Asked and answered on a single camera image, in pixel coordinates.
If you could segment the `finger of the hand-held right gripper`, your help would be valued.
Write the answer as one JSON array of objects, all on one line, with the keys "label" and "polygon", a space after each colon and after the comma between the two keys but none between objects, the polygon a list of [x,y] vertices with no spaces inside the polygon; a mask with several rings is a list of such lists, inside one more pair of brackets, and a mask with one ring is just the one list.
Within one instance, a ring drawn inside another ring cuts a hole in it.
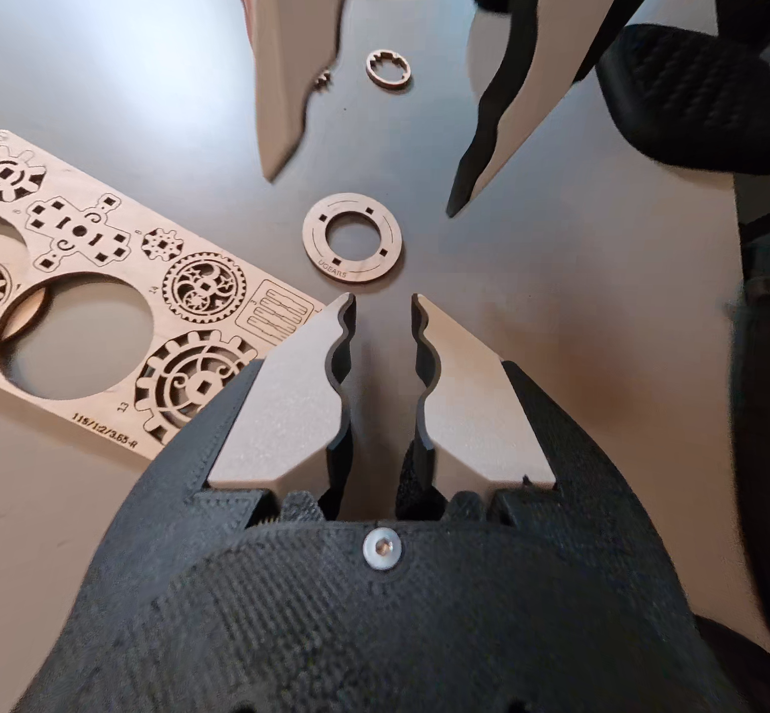
[{"label": "finger of the hand-held right gripper", "polygon": [[306,108],[336,61],[345,0],[241,0],[255,66],[255,128],[265,179],[300,145]]},{"label": "finger of the hand-held right gripper", "polygon": [[480,96],[476,131],[448,199],[456,217],[505,166],[573,83],[614,0],[507,0],[505,52]]}]

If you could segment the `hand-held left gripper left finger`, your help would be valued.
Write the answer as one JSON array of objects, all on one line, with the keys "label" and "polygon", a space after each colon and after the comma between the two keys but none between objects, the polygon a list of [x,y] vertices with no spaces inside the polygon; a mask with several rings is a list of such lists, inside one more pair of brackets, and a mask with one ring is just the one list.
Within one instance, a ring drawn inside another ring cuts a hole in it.
[{"label": "hand-held left gripper left finger", "polygon": [[208,483],[264,489],[282,501],[307,491],[338,506],[351,472],[351,371],[356,299],[340,295],[270,351],[224,441]]}]

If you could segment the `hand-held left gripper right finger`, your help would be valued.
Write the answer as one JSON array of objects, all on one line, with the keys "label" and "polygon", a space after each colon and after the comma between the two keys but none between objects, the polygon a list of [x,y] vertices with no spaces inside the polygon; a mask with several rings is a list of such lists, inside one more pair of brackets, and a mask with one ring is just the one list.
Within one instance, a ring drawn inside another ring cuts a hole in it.
[{"label": "hand-held left gripper right finger", "polygon": [[424,295],[411,299],[416,371],[413,468],[422,489],[486,504],[499,490],[551,490],[556,477],[504,361]]}]

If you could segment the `wooden gear parts sheet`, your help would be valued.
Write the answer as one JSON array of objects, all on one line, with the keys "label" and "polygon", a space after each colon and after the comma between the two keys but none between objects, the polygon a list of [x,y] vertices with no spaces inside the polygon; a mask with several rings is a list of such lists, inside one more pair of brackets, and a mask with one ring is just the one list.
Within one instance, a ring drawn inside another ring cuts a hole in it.
[{"label": "wooden gear parts sheet", "polygon": [[65,400],[2,390],[148,460],[236,374],[324,305],[208,240],[2,131],[2,221],[27,262],[2,262],[2,330],[47,286],[101,276],[135,289],[152,315],[149,351],[119,383]]}]

